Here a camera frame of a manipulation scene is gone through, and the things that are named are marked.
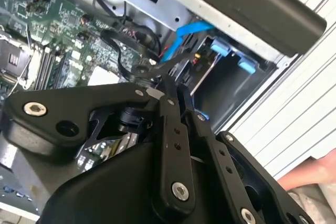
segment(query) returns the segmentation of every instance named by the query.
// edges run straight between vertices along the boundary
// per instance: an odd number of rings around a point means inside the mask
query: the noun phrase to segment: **gray metal panel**
[[[283,55],[249,30],[225,16],[204,0],[178,0],[193,13],[214,24],[218,29],[245,45],[266,60],[277,63]]]
[[[316,45],[231,132],[276,178],[336,147],[336,0],[301,0],[328,22]]]

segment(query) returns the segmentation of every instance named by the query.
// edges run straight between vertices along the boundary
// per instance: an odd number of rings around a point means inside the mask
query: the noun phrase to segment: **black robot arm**
[[[138,143],[80,173],[77,154],[108,123],[139,134]],[[119,83],[16,93],[0,126],[2,148],[15,149],[0,162],[41,211],[39,224],[313,224],[233,135],[212,133],[187,88],[168,77],[155,90]]]

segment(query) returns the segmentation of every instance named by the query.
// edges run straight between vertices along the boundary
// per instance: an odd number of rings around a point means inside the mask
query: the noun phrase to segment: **bolt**
[[[230,142],[233,142],[233,137],[231,137],[229,134],[226,134],[225,138],[228,139]]]
[[[175,105],[175,102],[173,102],[172,100],[168,99],[167,101],[168,101],[169,104]]]
[[[172,185],[172,192],[174,196],[181,201],[187,201],[189,199],[189,191],[182,183],[175,182]]]
[[[253,214],[246,208],[243,208],[240,214],[247,224],[256,224],[256,219],[254,218]]]
[[[309,224],[309,222],[302,215],[300,215],[300,220],[302,221],[303,224]]]
[[[28,102],[24,105],[23,110],[26,114],[32,116],[43,116],[47,113],[47,108],[38,102]]]
[[[200,119],[201,121],[205,121],[205,117],[204,117],[204,115],[198,114],[197,117],[198,117],[198,119]]]
[[[135,92],[136,92],[138,95],[140,95],[140,96],[143,97],[143,93],[142,93],[140,90],[137,89]]]

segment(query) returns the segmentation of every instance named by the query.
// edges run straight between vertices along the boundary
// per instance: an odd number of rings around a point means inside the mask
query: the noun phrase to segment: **green circuit board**
[[[26,37],[28,24],[34,41],[47,45],[51,51],[66,52],[66,59],[55,61],[52,67],[52,71],[59,71],[60,64],[67,65],[61,70],[63,79],[53,88],[87,85],[96,66],[119,74],[117,53],[99,38],[100,31],[110,28],[109,25],[95,17],[84,24],[83,15],[87,14],[67,0],[0,0],[0,25],[6,31]],[[124,45],[120,48],[125,67],[130,68],[140,60],[132,49]]]

